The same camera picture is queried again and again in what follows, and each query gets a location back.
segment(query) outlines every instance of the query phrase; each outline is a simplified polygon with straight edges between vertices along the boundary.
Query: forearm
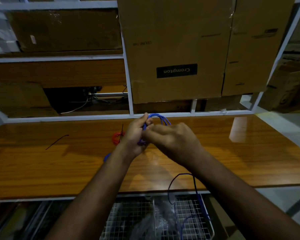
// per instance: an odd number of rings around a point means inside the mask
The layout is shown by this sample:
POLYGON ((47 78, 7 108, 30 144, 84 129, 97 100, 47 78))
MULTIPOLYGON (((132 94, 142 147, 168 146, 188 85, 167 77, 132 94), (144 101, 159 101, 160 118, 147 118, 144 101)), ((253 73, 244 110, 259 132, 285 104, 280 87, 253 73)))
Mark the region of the forearm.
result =
POLYGON ((47 239, 98 239, 130 162, 118 145, 58 219, 47 239))
POLYGON ((188 170, 212 193, 247 239, 300 239, 300 226, 209 153, 188 170))

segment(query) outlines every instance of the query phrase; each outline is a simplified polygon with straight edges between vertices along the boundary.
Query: white cable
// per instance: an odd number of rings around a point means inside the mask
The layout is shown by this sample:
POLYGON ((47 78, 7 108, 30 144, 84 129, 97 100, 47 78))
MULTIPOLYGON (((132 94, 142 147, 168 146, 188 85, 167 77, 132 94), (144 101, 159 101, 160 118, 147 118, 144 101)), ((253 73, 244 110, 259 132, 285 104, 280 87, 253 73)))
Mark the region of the white cable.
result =
POLYGON ((88 97, 87 97, 87 101, 84 103, 84 105, 82 105, 82 106, 80 106, 79 108, 76 108, 76 109, 74 109, 74 110, 71 110, 71 111, 69 111, 69 112, 63 112, 63 113, 60 113, 60 114, 67 114, 67 113, 74 112, 74 111, 76 111, 76 110, 82 108, 83 106, 85 106, 87 103, 88 103, 88 97))

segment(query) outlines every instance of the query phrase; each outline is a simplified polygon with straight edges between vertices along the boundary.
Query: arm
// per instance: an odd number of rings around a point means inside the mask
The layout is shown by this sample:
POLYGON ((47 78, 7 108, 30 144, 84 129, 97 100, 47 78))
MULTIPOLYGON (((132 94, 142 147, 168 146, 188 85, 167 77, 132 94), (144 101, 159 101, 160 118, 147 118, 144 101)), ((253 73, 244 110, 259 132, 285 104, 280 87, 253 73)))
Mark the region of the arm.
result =
POLYGON ((152 124, 147 113, 130 123, 120 144, 57 220, 46 240, 99 239, 132 160, 147 147, 137 145, 145 122, 152 124))
POLYGON ((207 187, 246 239, 300 239, 300 226, 205 151, 184 123, 142 134, 207 187))

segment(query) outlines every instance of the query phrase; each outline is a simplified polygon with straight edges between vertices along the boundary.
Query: crompton label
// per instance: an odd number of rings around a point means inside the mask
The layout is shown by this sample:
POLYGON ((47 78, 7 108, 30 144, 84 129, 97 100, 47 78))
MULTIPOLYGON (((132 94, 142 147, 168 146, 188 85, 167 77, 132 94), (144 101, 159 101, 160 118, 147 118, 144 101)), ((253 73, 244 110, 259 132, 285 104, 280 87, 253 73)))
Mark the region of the crompton label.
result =
POLYGON ((157 78, 196 75, 198 64, 157 67, 157 78))

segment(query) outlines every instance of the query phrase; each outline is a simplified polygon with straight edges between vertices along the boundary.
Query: hand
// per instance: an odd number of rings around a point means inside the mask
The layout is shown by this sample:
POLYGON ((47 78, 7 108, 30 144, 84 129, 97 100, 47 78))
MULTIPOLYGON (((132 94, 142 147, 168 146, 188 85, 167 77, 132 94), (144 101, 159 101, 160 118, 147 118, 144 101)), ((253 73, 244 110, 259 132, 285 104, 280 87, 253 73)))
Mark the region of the hand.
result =
POLYGON ((124 137, 120 141, 119 145, 117 145, 117 148, 123 150, 123 154, 128 157, 130 162, 139 156, 149 144, 138 145, 138 142, 141 139, 144 123, 146 123, 147 129, 153 126, 153 120, 152 118, 148 119, 148 113, 144 113, 141 118, 136 119, 129 124, 124 137))
POLYGON ((192 130, 184 123, 171 126, 157 124, 143 131, 142 137, 188 170, 196 166, 196 162, 205 154, 209 154, 201 146, 192 130))

